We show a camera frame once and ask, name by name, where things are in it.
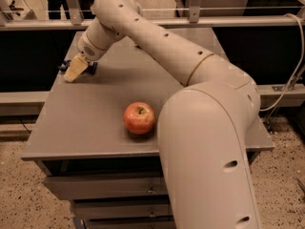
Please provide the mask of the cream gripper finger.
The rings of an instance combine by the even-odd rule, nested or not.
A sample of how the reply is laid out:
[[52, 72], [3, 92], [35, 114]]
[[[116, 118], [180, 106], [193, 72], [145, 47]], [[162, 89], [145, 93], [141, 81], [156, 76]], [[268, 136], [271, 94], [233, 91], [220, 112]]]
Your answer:
[[86, 58], [78, 54], [72, 59], [68, 69], [64, 74], [64, 79], [67, 82], [73, 82], [87, 68], [88, 62]]

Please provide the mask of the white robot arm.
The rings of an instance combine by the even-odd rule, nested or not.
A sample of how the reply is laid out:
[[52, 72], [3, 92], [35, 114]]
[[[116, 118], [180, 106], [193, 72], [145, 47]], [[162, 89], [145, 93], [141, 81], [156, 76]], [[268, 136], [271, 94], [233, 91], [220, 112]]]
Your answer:
[[217, 54], [142, 17], [133, 0], [94, 0], [95, 18], [65, 73], [72, 82], [128, 36], [175, 81], [157, 122], [176, 229], [262, 229], [245, 139], [258, 118], [254, 80]]

